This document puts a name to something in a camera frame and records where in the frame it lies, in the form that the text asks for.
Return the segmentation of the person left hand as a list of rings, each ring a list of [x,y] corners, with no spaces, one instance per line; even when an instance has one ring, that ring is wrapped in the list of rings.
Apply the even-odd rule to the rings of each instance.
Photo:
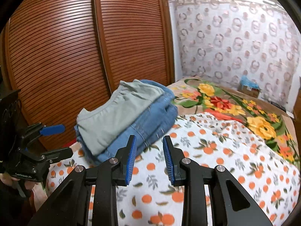
[[[11,177],[8,173],[1,173],[0,178],[1,178],[1,181],[5,185],[12,186],[12,187],[13,186],[16,187],[16,185],[19,182],[19,179]],[[33,181],[24,181],[24,180],[22,180],[22,182],[24,182],[24,186],[27,190],[31,190],[31,189],[34,188],[35,185],[38,185],[37,182],[33,182]]]

